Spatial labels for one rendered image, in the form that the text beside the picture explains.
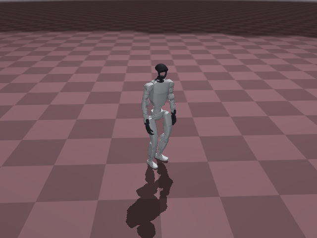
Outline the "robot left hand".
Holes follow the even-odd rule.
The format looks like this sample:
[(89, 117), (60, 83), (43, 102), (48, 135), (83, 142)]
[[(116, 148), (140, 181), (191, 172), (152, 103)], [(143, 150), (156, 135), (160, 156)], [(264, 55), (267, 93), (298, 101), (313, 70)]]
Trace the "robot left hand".
[(173, 111), (173, 113), (171, 112), (171, 118), (172, 118), (172, 125), (174, 125), (176, 123), (176, 110)]

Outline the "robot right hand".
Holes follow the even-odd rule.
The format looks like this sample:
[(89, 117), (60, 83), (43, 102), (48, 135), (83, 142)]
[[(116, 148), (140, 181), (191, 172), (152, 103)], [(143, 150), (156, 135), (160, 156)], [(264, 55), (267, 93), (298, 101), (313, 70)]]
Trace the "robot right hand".
[(151, 133), (153, 131), (150, 129), (149, 120), (148, 119), (146, 119), (146, 123), (144, 123), (144, 124), (146, 125), (147, 133), (150, 134), (150, 135), (154, 135), (154, 134)]

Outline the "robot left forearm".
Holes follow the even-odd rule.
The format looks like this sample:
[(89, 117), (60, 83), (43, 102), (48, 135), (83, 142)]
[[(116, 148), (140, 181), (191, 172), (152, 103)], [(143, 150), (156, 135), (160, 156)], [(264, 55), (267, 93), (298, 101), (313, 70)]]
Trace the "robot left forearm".
[(174, 99), (169, 100), (169, 103), (170, 103), (171, 112), (173, 113), (173, 111), (176, 110), (176, 108), (175, 108), (175, 100)]

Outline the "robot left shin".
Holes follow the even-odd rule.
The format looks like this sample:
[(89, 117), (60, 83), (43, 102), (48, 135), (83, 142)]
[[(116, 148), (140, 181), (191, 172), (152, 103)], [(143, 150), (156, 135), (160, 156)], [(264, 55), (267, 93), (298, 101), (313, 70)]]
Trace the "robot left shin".
[(167, 143), (168, 143), (169, 139), (167, 141), (162, 142), (161, 140), (159, 141), (158, 144), (158, 153), (157, 155), (159, 156), (160, 154), (162, 154), (163, 150), (165, 149)]

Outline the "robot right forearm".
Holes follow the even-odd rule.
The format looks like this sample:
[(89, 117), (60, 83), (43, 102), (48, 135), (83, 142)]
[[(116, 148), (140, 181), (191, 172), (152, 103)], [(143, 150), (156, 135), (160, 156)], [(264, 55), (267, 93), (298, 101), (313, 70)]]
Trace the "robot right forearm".
[[(146, 123), (146, 119), (149, 120), (148, 108), (146, 107), (146, 103), (143, 101), (141, 105), (143, 111), (143, 122)], [(150, 120), (149, 120), (150, 121)]]

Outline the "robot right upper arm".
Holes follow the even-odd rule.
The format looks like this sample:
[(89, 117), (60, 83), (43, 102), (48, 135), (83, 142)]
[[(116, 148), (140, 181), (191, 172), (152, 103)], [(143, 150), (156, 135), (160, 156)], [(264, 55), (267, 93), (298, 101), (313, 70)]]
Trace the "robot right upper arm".
[(153, 89), (153, 86), (154, 84), (152, 82), (150, 83), (146, 83), (144, 85), (144, 93), (143, 93), (143, 99), (142, 99), (142, 102), (144, 101), (146, 103), (146, 107), (149, 106), (149, 101), (147, 100), (149, 95), (150, 95), (150, 92), (152, 91)]

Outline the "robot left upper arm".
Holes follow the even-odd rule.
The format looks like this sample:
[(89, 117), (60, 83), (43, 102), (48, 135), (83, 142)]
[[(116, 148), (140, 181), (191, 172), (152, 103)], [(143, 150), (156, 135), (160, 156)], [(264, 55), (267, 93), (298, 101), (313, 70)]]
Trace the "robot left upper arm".
[(174, 99), (174, 95), (173, 95), (174, 82), (170, 79), (167, 79), (167, 80), (169, 81), (169, 84), (170, 84), (167, 98), (169, 100), (172, 100), (172, 99)]

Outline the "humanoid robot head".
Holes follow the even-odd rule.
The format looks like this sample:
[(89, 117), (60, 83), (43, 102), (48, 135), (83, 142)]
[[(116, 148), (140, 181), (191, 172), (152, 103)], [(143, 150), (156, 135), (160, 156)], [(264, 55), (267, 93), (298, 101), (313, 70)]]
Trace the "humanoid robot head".
[[(163, 82), (164, 82), (163, 79), (166, 77), (166, 74), (167, 74), (167, 71), (168, 71), (167, 66), (164, 65), (164, 64), (162, 64), (162, 63), (160, 63), (160, 64), (157, 64), (157, 65), (155, 66), (155, 69), (156, 69), (156, 71), (158, 72), (158, 77), (155, 79), (155, 81), (157, 81), (157, 79), (158, 79), (158, 80), (160, 80), (160, 81), (157, 81), (157, 82), (163, 83)], [(160, 75), (160, 73), (162, 73), (162, 72), (165, 72), (165, 76)]]

